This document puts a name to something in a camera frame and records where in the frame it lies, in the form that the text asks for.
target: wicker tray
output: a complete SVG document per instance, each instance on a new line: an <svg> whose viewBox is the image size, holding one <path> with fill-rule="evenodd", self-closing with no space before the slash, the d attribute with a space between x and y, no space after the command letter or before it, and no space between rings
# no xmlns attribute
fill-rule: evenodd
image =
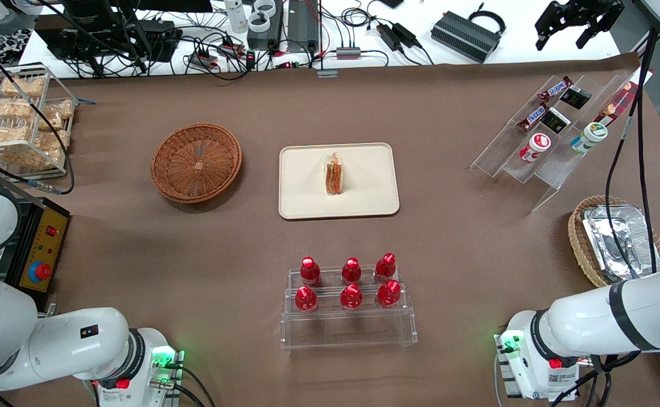
<svg viewBox="0 0 660 407"><path fill-rule="evenodd" d="M228 129L196 123L167 137L154 153L151 178L172 201L208 201L231 185L241 167L239 142Z"/></svg>
<svg viewBox="0 0 660 407"><path fill-rule="evenodd" d="M589 242L588 237L586 237L586 229L584 229L584 225L581 223L581 211L592 206L604 205L606 204L605 200L606 196L604 195L590 196L581 201L581 203L576 206L576 209L572 212L571 216L568 217L568 240L571 242L573 254L576 256L576 261L578 261L586 278L588 278L596 287L609 285L611 284L611 281L607 280L599 269L594 250L591 247L591 242ZM627 202L623 199L610 196L609 203L611 205L623 205ZM659 237L653 229L652 234L654 236L654 245L656 245L656 250L658 250L660 258Z"/></svg>

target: foil container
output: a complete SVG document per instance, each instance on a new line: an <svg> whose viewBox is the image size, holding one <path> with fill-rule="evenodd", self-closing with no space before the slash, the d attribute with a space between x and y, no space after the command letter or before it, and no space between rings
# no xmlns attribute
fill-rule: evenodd
<svg viewBox="0 0 660 407"><path fill-rule="evenodd" d="M641 209L634 205L614 205L610 206L610 209L614 232L633 272L629 270L619 248L616 247L614 234L606 217L606 206L593 206L581 211L581 222L596 255L599 269L612 283L635 276L651 275L652 253L649 249L646 220ZM656 247L653 255L656 257L657 270L660 270L660 257Z"/></svg>

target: red button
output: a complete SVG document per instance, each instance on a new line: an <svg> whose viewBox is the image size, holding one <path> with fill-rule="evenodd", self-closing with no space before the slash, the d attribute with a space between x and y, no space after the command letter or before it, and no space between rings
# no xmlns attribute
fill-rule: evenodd
<svg viewBox="0 0 660 407"><path fill-rule="evenodd" d="M42 265L36 266L36 278L39 280L46 280L51 276L51 266L43 263Z"/></svg>

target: red drink bottle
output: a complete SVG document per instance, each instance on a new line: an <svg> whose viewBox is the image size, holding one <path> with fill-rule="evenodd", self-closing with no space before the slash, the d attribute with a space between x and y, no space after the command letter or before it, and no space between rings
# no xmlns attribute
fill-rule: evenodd
<svg viewBox="0 0 660 407"><path fill-rule="evenodd" d="M294 297L294 305L303 312L317 311L317 294L311 288L302 286L297 289L297 295Z"/></svg>
<svg viewBox="0 0 660 407"><path fill-rule="evenodd" d="M363 303L363 292L357 284L350 284L340 293L340 305L345 311L353 311Z"/></svg>
<svg viewBox="0 0 660 407"><path fill-rule="evenodd" d="M387 283L395 275L395 255L387 253L376 264L373 280L377 284Z"/></svg>
<svg viewBox="0 0 660 407"><path fill-rule="evenodd" d="M390 280L377 289L376 305L380 308L389 308L400 300L400 283Z"/></svg>
<svg viewBox="0 0 660 407"><path fill-rule="evenodd" d="M320 266L314 262L314 258L305 257L302 259L302 265L299 267L299 275L302 277L302 284L307 287L321 287L322 276L320 276Z"/></svg>
<svg viewBox="0 0 660 407"><path fill-rule="evenodd" d="M355 257L348 258L347 263L342 266L342 283L357 284L361 275L363 271L360 270L360 262Z"/></svg>

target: white tray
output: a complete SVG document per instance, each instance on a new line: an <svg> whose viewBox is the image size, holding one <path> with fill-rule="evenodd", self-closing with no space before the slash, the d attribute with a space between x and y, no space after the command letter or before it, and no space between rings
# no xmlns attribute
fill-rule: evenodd
<svg viewBox="0 0 660 407"><path fill-rule="evenodd" d="M327 195L325 159L342 159L343 191ZM285 219L391 215L400 209L392 148L384 142L285 147L279 211Z"/></svg>

